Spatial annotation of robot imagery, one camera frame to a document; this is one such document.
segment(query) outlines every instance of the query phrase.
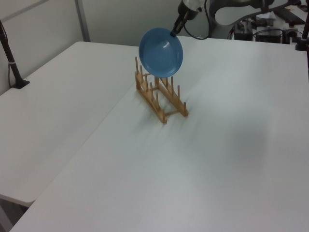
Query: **white tabletop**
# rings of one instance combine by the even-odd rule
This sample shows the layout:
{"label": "white tabletop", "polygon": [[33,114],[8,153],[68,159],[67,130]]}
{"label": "white tabletop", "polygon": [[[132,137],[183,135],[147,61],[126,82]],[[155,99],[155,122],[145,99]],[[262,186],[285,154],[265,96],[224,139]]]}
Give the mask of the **white tabletop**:
{"label": "white tabletop", "polygon": [[181,42],[189,116],[163,125],[133,85],[12,232],[309,230],[307,54]]}
{"label": "white tabletop", "polygon": [[37,199],[134,83],[135,53],[79,42],[0,96],[0,198]]}

